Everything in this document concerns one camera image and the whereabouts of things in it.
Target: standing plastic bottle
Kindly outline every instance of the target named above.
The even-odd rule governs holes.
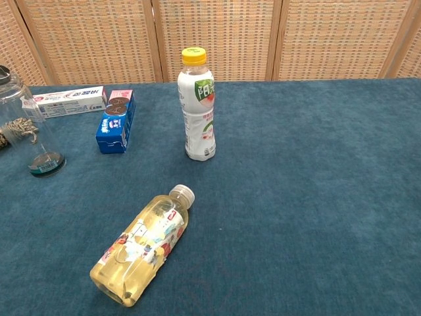
[[[206,51],[190,47],[182,51],[184,69],[178,75],[178,94],[186,127],[186,151],[205,161],[215,155],[213,128],[214,79],[206,66]]]
[[[92,281],[118,303],[133,306],[186,229],[194,200],[182,184],[154,197],[92,268]]]

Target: bottle label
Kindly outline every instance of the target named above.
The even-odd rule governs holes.
[[[38,165],[38,170],[40,173],[45,173],[57,168],[58,164],[55,160],[48,161],[42,165]]]
[[[183,111],[186,127],[186,150],[190,154],[208,156],[215,151],[213,109],[203,115]]]
[[[116,249],[116,245],[123,245],[115,255],[119,263],[133,262],[142,258],[155,267],[170,254],[178,238],[183,234],[183,225],[183,218],[175,209],[165,212],[163,218],[149,229],[140,218],[130,231],[123,232],[117,238],[98,263],[104,265]]]
[[[213,107],[215,99],[213,79],[203,79],[195,82],[195,95],[197,100],[205,107]]]

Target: glass jar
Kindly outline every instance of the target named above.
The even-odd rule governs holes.
[[[66,164],[31,92],[0,65],[0,150],[9,144],[34,176],[50,176]]]

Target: blue box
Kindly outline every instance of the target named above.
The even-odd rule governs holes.
[[[135,109],[133,90],[111,92],[96,135],[101,153],[126,152]]]

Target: bottle base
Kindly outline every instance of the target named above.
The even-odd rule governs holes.
[[[192,160],[206,161],[215,156],[215,151],[216,150],[213,150],[208,155],[195,155],[194,153],[189,153],[187,150],[186,150],[186,153],[187,153],[187,156],[189,156],[189,158]]]
[[[93,280],[95,285],[100,289],[103,293],[105,293],[108,297],[112,298],[117,303],[125,306],[125,307],[131,307],[133,306],[136,301],[131,299],[130,296],[132,295],[129,292],[124,293],[124,298],[121,298],[117,294],[115,294],[112,290],[108,289],[104,284],[101,284],[100,282],[97,282]]]

